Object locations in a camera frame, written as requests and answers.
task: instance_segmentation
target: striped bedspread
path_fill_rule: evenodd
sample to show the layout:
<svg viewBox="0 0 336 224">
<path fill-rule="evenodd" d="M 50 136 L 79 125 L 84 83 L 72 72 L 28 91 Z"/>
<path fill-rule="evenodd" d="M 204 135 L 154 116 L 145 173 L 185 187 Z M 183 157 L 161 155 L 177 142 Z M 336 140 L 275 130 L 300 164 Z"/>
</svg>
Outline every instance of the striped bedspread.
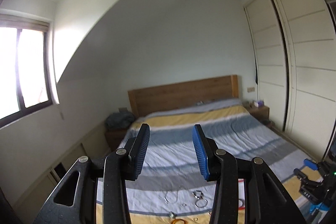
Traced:
<svg viewBox="0 0 336 224">
<path fill-rule="evenodd" d="M 132 223 L 167 223 L 169 212 L 188 223 L 208 223 L 210 219 L 215 183 L 206 182 L 200 174 L 192 142 L 192 128 L 201 124 L 206 137 L 237 158 L 251 160 L 261 157 L 284 184 L 301 207 L 305 199 L 300 196 L 299 180 L 293 177 L 294 168 L 303 168 L 308 156 L 253 118 L 237 99 L 157 112 L 133 123 L 126 141 L 137 135 L 142 123 L 150 126 L 151 137 L 142 172 L 134 182 L 127 181 L 127 198 Z M 307 168 L 310 179 L 318 173 Z M 102 182 L 98 184 L 97 213 L 101 212 Z M 208 201 L 195 206 L 193 191 L 202 191 Z M 244 199 L 243 183 L 240 198 Z M 244 210 L 239 211 L 239 223 L 244 222 Z"/>
</svg>

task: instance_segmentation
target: window frame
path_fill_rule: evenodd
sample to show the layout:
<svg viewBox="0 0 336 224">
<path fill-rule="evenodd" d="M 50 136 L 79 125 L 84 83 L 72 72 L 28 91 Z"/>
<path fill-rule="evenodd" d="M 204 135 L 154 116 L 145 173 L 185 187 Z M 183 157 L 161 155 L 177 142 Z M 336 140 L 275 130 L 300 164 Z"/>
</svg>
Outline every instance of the window frame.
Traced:
<svg viewBox="0 0 336 224">
<path fill-rule="evenodd" d="M 6 117 L 0 119 L 0 128 L 12 123 L 22 117 L 29 114 L 37 112 L 45 107 L 53 104 L 49 80 L 49 69 L 48 69 L 48 46 L 47 37 L 49 32 L 49 24 L 46 22 L 41 22 L 32 19 L 26 19 L 16 16 L 0 15 L 0 27 L 11 27 L 16 28 L 16 55 L 15 55 L 15 75 L 16 75 L 16 98 L 19 106 L 19 111 L 10 114 Z M 43 69 L 44 69 L 44 80 L 47 91 L 48 100 L 45 102 L 38 103 L 36 105 L 26 107 L 24 98 L 21 91 L 20 77 L 18 73 L 18 43 L 22 32 L 22 29 L 36 30 L 43 32 Z"/>
</svg>

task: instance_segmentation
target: window pane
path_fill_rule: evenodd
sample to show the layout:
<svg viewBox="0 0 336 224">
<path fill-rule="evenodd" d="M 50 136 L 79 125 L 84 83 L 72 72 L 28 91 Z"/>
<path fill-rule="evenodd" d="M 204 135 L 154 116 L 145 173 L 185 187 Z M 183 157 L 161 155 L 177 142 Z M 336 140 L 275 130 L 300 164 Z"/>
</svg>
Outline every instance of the window pane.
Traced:
<svg viewBox="0 0 336 224">
<path fill-rule="evenodd" d="M 23 29 L 18 45 L 18 68 L 26 107 L 48 100 L 44 79 L 43 32 Z"/>
<path fill-rule="evenodd" d="M 16 29 L 0 27 L 0 119 L 18 112 L 15 77 Z"/>
</svg>

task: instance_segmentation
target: bed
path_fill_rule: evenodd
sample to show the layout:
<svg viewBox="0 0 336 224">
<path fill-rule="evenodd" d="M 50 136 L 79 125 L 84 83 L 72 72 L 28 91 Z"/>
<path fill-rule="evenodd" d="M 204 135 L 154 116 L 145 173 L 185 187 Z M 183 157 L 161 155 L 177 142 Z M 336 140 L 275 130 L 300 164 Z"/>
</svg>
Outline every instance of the bed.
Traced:
<svg viewBox="0 0 336 224">
<path fill-rule="evenodd" d="M 237 75 L 131 90 L 128 94 L 138 119 L 120 147 L 136 136 L 143 122 L 151 130 L 142 172 L 135 182 L 126 182 L 132 223 L 170 223 L 170 212 L 188 223 L 209 222 L 215 183 L 206 182 L 199 171 L 192 143 L 196 123 L 219 148 L 235 157 L 263 158 L 298 207 L 306 207 L 293 169 L 303 169 L 312 180 L 319 174 L 303 167 L 303 160 L 309 158 L 305 153 L 263 126 L 241 105 Z M 195 206 L 194 191 L 201 191 L 206 201 Z M 244 223 L 243 181 L 239 182 L 239 198 L 238 223 Z M 101 201 L 99 181 L 97 223 L 101 221 Z"/>
</svg>

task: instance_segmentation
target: wall outlet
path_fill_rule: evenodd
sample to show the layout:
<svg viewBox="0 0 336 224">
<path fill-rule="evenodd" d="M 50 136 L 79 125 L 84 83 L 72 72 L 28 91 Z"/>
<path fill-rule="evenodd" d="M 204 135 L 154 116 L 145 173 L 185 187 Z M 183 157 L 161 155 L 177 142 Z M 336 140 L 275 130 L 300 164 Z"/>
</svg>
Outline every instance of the wall outlet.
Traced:
<svg viewBox="0 0 336 224">
<path fill-rule="evenodd" d="M 119 107 L 118 109 L 119 109 L 119 112 L 128 111 L 127 107 Z"/>
<path fill-rule="evenodd" d="M 247 88 L 247 93 L 254 92 L 254 86 Z"/>
</svg>

